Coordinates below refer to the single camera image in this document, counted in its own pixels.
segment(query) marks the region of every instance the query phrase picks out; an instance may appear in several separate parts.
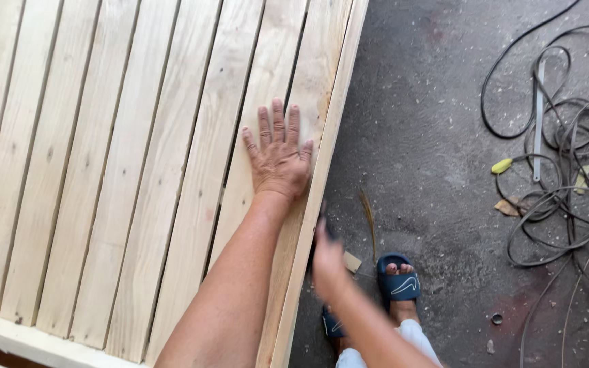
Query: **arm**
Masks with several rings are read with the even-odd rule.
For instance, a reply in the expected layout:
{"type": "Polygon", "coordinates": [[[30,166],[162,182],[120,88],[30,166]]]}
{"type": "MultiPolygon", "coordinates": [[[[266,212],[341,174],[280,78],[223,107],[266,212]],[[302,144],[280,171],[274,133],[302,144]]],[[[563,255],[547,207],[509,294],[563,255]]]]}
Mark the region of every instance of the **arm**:
{"type": "Polygon", "coordinates": [[[356,286],[344,269],[342,243],[329,239],[326,220],[315,230],[313,278],[317,294],[333,307],[368,367],[437,368],[395,331],[396,327],[356,286]]]}
{"type": "Polygon", "coordinates": [[[156,368],[253,367],[267,308],[272,258],[292,201],[310,177],[312,141],[299,153],[299,110],[290,107],[287,133],[275,99],[274,139],[265,107],[258,109],[260,148],[247,127],[256,196],[233,237],[161,352],[156,368]]]}

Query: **wooden frame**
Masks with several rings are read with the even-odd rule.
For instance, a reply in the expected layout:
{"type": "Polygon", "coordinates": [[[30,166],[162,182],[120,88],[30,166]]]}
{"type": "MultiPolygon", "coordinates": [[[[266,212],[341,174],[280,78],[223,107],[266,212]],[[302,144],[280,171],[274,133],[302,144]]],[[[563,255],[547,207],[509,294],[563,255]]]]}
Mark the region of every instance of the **wooden frame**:
{"type": "Polygon", "coordinates": [[[257,360],[287,366],[368,0],[42,4],[0,0],[0,349],[152,366],[250,203],[237,125],[290,96],[314,172],[279,237],[257,360]]]}

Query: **right hand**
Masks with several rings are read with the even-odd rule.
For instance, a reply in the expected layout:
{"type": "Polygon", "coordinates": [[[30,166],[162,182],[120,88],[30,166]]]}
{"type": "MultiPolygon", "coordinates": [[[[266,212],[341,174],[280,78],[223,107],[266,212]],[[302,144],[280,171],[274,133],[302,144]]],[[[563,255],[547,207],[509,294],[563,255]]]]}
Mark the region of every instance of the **right hand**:
{"type": "Polygon", "coordinates": [[[325,302],[332,304],[334,296],[351,282],[344,266],[344,246],[333,240],[326,231],[326,218],[317,222],[315,229],[315,255],[313,258],[313,283],[315,291],[325,302]]]}
{"type": "Polygon", "coordinates": [[[272,112],[274,134],[269,129],[267,108],[258,108],[260,148],[254,143],[253,135],[246,126],[242,128],[242,139],[251,159],[256,194],[262,191],[281,193],[291,203],[308,185],[313,140],[309,139],[299,152],[299,106],[290,106],[287,132],[280,99],[272,101],[272,112]]]}

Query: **electrical wire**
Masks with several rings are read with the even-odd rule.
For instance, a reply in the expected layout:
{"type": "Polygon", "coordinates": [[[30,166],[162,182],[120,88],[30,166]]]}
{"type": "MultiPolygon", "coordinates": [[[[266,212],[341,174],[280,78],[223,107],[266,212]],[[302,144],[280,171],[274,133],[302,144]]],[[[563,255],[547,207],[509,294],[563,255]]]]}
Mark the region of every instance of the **electrical wire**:
{"type": "MultiPolygon", "coordinates": [[[[499,55],[499,57],[492,65],[492,68],[487,73],[481,88],[481,116],[483,118],[483,123],[485,124],[487,129],[493,135],[502,139],[518,138],[522,136],[524,133],[526,133],[524,139],[525,154],[513,158],[513,163],[525,161],[532,170],[532,158],[537,157],[547,161],[550,164],[550,166],[553,167],[555,172],[553,174],[554,180],[552,182],[552,188],[549,188],[549,185],[547,182],[545,182],[545,180],[540,180],[538,182],[538,185],[540,186],[539,189],[527,193],[524,197],[519,198],[518,201],[512,201],[511,197],[505,194],[500,185],[500,177],[502,174],[496,174],[496,190],[501,195],[501,197],[503,197],[513,206],[515,206],[515,208],[521,215],[521,218],[515,224],[515,226],[510,231],[510,234],[508,235],[508,239],[506,242],[506,254],[508,256],[508,259],[513,265],[518,267],[536,267],[550,264],[554,261],[557,261],[560,258],[567,257],[567,260],[562,264],[560,269],[557,272],[555,272],[552,279],[546,285],[546,288],[543,290],[535,304],[531,307],[531,309],[528,312],[524,329],[521,335],[521,346],[519,349],[520,368],[523,368],[524,366],[525,339],[527,335],[528,326],[530,325],[533,315],[535,314],[536,308],[539,305],[542,298],[544,297],[544,295],[551,288],[553,282],[557,280],[558,276],[563,272],[563,270],[565,270],[570,260],[573,260],[577,270],[580,273],[576,287],[574,288],[574,294],[576,292],[577,285],[581,280],[581,277],[585,277],[585,279],[589,282],[589,277],[585,273],[585,269],[587,268],[587,265],[589,263],[589,257],[584,267],[581,267],[577,258],[577,252],[580,250],[587,250],[587,247],[589,245],[589,219],[575,213],[575,211],[572,209],[575,190],[578,190],[580,193],[586,193],[587,195],[589,195],[589,173],[587,173],[586,170],[584,170],[583,165],[584,162],[589,160],[589,124],[585,123],[587,117],[589,117],[589,99],[581,97],[572,97],[557,100],[557,98],[560,96],[560,93],[562,92],[562,89],[569,80],[570,72],[572,69],[572,55],[570,54],[570,51],[567,47],[554,45],[561,38],[564,38],[568,35],[572,35],[577,31],[581,31],[583,29],[589,29],[589,24],[568,29],[560,33],[555,38],[553,38],[546,45],[546,47],[544,47],[540,54],[535,58],[532,67],[532,100],[533,102],[536,100],[536,96],[538,93],[537,91],[539,90],[540,93],[544,95],[544,98],[547,102],[544,105],[545,115],[551,114],[556,118],[558,123],[553,134],[549,134],[546,131],[547,124],[543,124],[541,131],[542,142],[547,147],[549,147],[555,155],[557,155],[556,159],[547,155],[537,155],[535,153],[529,153],[531,138],[535,130],[535,109],[533,105],[531,105],[531,113],[528,122],[524,124],[522,129],[520,129],[517,132],[506,133],[495,129],[494,125],[489,120],[486,114],[485,96],[487,86],[493,73],[495,72],[499,64],[503,61],[505,56],[509,53],[510,49],[519,41],[530,35],[536,29],[541,28],[542,26],[548,24],[549,22],[555,20],[564,13],[568,12],[580,1],[581,0],[575,0],[574,2],[569,4],[567,8],[562,9],[559,13],[536,24],[535,26],[531,27],[530,29],[522,33],[519,37],[512,40],[512,42],[503,50],[501,55],[499,55]],[[540,82],[538,78],[538,69],[541,61],[546,57],[546,54],[553,51],[558,51],[559,56],[564,56],[567,59],[567,66],[564,69],[564,77],[558,83],[558,87],[555,88],[555,91],[553,93],[549,93],[544,83],[540,82]],[[565,107],[578,108],[578,112],[571,121],[567,121],[567,119],[565,119],[565,115],[560,112],[560,110],[565,107]],[[583,177],[586,187],[576,184],[579,175],[583,177]],[[556,244],[553,241],[545,240],[541,236],[534,234],[529,226],[529,224],[538,226],[543,221],[559,215],[561,215],[566,222],[567,245],[556,244]],[[582,231],[578,230],[583,228],[586,229],[585,233],[580,234],[580,232],[582,231]],[[520,232],[523,233],[532,242],[532,244],[536,244],[538,246],[543,247],[545,251],[549,252],[549,255],[530,261],[518,259],[514,255],[513,248],[515,248],[515,239],[519,238],[518,234],[520,232]]],[[[567,330],[567,320],[568,313],[565,318],[565,331],[567,330]]],[[[562,357],[562,366],[564,366],[564,336],[562,341],[562,357]]]]}

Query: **toe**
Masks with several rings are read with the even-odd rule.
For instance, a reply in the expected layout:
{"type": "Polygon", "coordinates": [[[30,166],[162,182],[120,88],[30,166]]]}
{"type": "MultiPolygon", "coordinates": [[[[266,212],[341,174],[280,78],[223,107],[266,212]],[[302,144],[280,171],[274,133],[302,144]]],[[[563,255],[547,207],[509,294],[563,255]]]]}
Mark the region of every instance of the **toe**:
{"type": "Polygon", "coordinates": [[[394,263],[390,263],[385,267],[385,273],[388,275],[396,274],[397,272],[397,265],[394,263]]]}
{"type": "Polygon", "coordinates": [[[401,264],[401,274],[409,274],[413,272],[413,266],[410,264],[401,264]]]}

